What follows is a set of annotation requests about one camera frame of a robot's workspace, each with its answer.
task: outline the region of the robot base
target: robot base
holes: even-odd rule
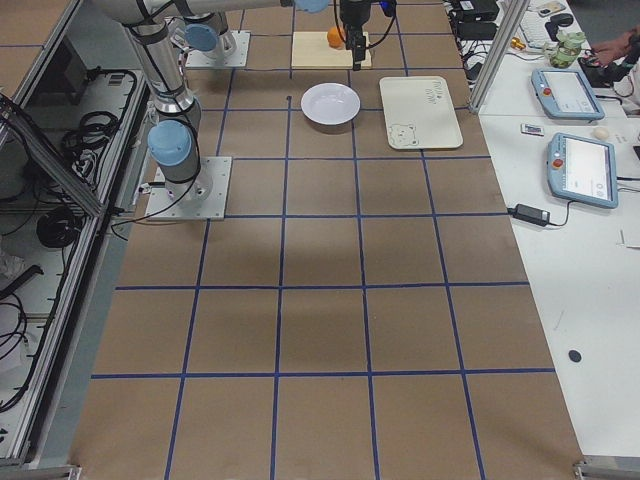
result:
[[[185,68],[193,70],[203,69],[223,69],[244,67],[247,65],[249,56],[249,39],[251,34],[245,30],[232,31],[231,35],[236,41],[236,51],[224,59],[224,63],[218,64],[213,58],[207,57],[204,53],[194,50],[189,53]]]
[[[213,179],[213,186],[207,198],[204,201],[178,202],[167,211],[149,218],[150,221],[224,219],[231,177],[231,157],[202,157],[201,162],[205,173]],[[154,181],[164,182],[164,175],[159,168]],[[154,188],[149,197],[146,215],[159,212],[174,201],[166,189]]]

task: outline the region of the blue joint cap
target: blue joint cap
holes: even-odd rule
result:
[[[309,13],[318,13],[327,8],[329,0],[295,0],[298,10]]]
[[[189,129],[175,120],[164,120],[149,131],[151,155],[165,167],[180,165],[191,152]]]
[[[218,44],[218,32],[203,23],[191,23],[184,29],[189,45],[201,52],[209,52]]]

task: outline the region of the white bowl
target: white bowl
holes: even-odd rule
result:
[[[310,120],[321,125],[348,122],[360,110],[358,94],[340,83],[321,83],[304,92],[300,102]]]

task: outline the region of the tablet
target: tablet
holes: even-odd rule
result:
[[[537,69],[531,74],[531,83],[550,118],[587,121],[604,118],[604,110],[582,71]]]
[[[615,151],[610,143],[556,133],[549,144],[547,179],[556,197],[596,207],[618,206]]]

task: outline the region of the orange fruit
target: orange fruit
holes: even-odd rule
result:
[[[342,38],[344,38],[344,28],[340,27],[340,31],[338,31],[338,27],[331,27],[327,32],[327,41],[329,42],[329,46],[332,48],[340,48],[342,46]]]

